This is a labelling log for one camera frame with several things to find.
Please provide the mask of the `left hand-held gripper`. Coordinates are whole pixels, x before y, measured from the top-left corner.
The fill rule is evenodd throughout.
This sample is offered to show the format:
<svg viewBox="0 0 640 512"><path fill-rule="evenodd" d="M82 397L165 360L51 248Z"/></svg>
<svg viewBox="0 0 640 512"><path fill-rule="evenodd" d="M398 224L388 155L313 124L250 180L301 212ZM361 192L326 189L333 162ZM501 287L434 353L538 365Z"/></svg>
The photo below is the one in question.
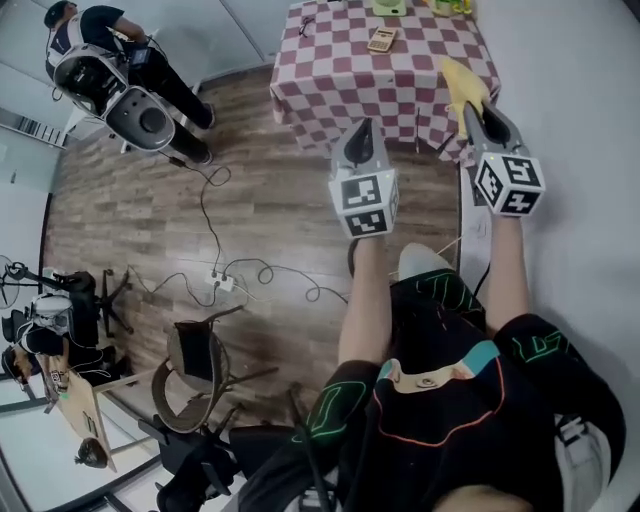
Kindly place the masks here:
<svg viewBox="0 0 640 512"><path fill-rule="evenodd" d="M328 187L348 238L393 231L399 205L398 172L374 119L354 123L334 144Z"/></svg>

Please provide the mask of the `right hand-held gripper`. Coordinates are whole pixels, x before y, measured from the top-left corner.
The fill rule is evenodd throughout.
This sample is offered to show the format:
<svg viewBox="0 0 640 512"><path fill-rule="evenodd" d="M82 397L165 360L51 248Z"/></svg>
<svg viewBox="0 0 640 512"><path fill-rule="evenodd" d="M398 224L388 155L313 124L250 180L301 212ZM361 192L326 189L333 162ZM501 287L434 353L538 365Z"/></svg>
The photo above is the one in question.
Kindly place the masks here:
<svg viewBox="0 0 640 512"><path fill-rule="evenodd" d="M468 141L477 163L475 188L495 215L528 216L544 193L540 162L516 125L491 103L463 110Z"/></svg>

